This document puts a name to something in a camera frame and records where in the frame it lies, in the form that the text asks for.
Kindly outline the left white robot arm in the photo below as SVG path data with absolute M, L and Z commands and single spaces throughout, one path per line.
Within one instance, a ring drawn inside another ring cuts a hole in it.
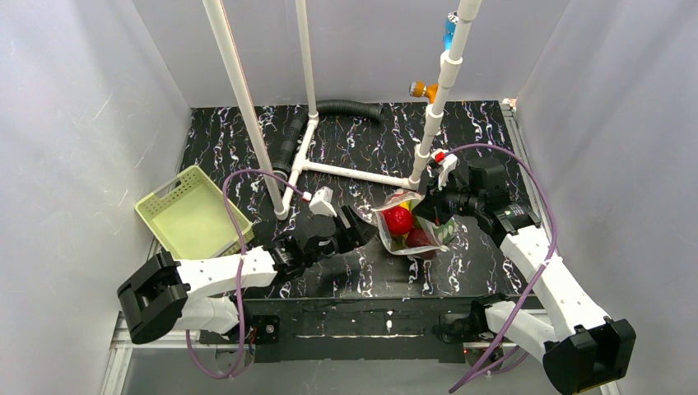
M 246 333 L 244 303 L 226 298 L 226 292 L 294 280 L 318 261 L 363 247 L 378 234 L 377 226 L 343 206 L 335 216 L 313 215 L 305 228 L 246 252 L 205 259 L 157 253 L 117 290 L 130 339 L 147 344 L 173 330 Z

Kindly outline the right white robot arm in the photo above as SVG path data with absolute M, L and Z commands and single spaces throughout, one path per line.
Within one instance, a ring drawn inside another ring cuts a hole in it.
M 470 313 L 442 318 L 434 327 L 444 342 L 463 342 L 483 333 L 501 335 L 542 363 L 552 386 L 576 394 L 626 376 L 635 329 L 597 305 L 569 272 L 529 204 L 511 198 L 505 167 L 496 158 L 476 158 L 468 175 L 456 170 L 453 155 L 430 163 L 437 175 L 422 180 L 424 199 L 414 216 L 443 225 L 453 216 L 471 217 L 524 275 L 546 310 L 542 321 L 516 307 L 510 297 L 483 296 Z

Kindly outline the clear polka dot zip bag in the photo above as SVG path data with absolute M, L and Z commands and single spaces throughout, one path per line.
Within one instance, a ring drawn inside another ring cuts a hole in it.
M 399 257 L 432 259 L 451 250 L 459 225 L 454 219 L 428 221 L 416 213 L 424 196 L 415 191 L 397 189 L 382 201 L 361 198 L 356 209 L 374 229 L 369 241 L 378 242 L 386 253 Z

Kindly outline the red fake apple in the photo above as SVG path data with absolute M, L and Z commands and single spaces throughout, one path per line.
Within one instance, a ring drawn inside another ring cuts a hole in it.
M 408 235 L 413 228 L 412 212 L 405 207 L 395 206 L 382 211 L 382 216 L 393 237 Z

